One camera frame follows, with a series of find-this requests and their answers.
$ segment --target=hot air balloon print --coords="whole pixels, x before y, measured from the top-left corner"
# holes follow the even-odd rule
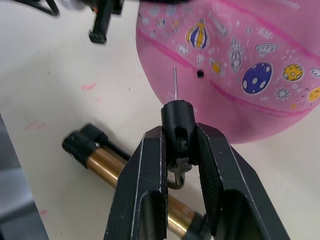
[[[200,20],[190,28],[186,33],[185,39],[187,43],[198,49],[204,49],[208,46],[209,36],[206,31],[205,21],[203,18],[200,18]]]

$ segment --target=star print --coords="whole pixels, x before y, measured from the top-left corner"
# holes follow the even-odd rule
[[[290,93],[288,92],[288,90],[283,88],[278,89],[277,92],[275,93],[275,95],[277,96],[277,99],[282,99],[282,101],[285,100],[289,94]]]

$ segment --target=blue planet print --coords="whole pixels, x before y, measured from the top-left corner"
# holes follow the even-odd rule
[[[268,86],[272,76],[272,66],[260,62],[247,70],[242,79],[242,87],[248,94],[257,94]]]

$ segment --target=pink stain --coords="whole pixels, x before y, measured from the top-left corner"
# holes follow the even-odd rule
[[[36,126],[35,129],[42,129],[42,128],[45,128],[46,126],[47,126],[46,123],[42,123],[42,124]]]
[[[35,125],[38,124],[38,121],[34,121],[34,122],[31,122],[29,123],[27,126],[24,127],[25,130],[28,130],[28,129],[32,129],[35,127]]]
[[[85,84],[85,85],[81,86],[81,90],[83,90],[83,91],[92,90],[92,89],[94,89],[96,87],[96,85],[97,85],[96,82],[94,82],[92,84]]]
[[[45,209],[40,211],[40,215],[46,215],[47,213],[48,213],[48,211]]]
[[[44,123],[39,123],[38,121],[34,121],[30,124],[28,124],[27,126],[25,126],[23,129],[25,130],[30,130],[30,129],[43,129],[47,126],[47,124]]]

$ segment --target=cloud print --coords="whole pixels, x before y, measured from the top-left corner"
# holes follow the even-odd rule
[[[185,56],[185,55],[187,55],[188,53],[190,53],[190,49],[187,48],[187,46],[184,45],[184,44],[178,44],[178,45],[176,46],[176,49],[178,49],[178,51],[179,51],[183,56]]]
[[[313,67],[311,69],[312,73],[315,75],[316,78],[320,78],[320,68]]]

